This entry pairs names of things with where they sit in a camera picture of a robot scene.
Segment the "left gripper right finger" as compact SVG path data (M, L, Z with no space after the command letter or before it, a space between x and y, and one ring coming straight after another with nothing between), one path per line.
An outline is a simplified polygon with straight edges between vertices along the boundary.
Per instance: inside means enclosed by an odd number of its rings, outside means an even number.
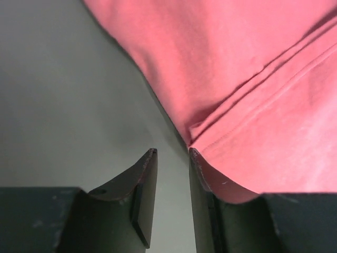
M336 194L258 194L189 158L197 252L336 252Z

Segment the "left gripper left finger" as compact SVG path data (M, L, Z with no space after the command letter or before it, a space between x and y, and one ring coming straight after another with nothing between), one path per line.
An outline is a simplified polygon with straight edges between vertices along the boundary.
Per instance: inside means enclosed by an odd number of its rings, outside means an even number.
M2 187L1 252L145 252L151 244L157 150L86 192Z

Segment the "salmon pink t-shirt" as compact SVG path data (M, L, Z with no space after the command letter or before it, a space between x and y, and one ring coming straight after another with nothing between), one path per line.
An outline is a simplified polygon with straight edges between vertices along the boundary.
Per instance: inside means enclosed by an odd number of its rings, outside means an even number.
M336 1L86 1L225 201L336 192Z

